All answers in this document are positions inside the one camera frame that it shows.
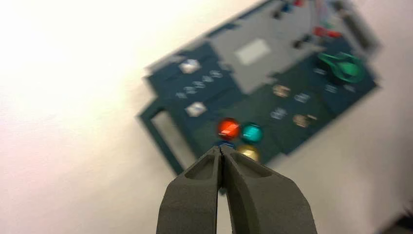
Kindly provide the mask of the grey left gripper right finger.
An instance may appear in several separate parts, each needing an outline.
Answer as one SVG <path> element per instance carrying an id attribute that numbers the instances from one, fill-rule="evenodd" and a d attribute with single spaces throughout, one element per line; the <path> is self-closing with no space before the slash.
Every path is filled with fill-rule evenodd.
<path id="1" fill-rule="evenodd" d="M 223 187 L 234 234 L 316 234 L 309 202 L 296 183 L 223 146 Z"/>

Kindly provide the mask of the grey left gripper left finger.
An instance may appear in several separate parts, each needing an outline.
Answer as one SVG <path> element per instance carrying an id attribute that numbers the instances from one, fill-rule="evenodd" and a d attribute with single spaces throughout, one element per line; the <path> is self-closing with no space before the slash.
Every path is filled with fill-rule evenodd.
<path id="1" fill-rule="evenodd" d="M 159 208 L 156 233 L 216 233 L 221 186 L 222 153 L 214 146 L 167 186 Z"/>

